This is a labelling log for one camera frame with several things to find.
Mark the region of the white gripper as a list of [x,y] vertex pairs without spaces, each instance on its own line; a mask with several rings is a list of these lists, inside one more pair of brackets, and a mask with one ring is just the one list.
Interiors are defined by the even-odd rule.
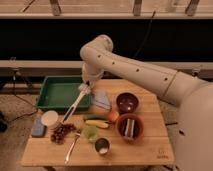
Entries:
[[89,65],[84,65],[82,67],[82,79],[85,84],[87,84],[90,88],[94,86],[94,84],[102,78],[102,70],[91,67]]

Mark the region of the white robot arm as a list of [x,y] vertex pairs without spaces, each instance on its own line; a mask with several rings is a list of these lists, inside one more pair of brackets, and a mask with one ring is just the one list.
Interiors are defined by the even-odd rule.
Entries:
[[213,171],[213,83],[181,71],[116,55],[99,35],[80,49],[84,81],[108,71],[178,107],[175,171]]

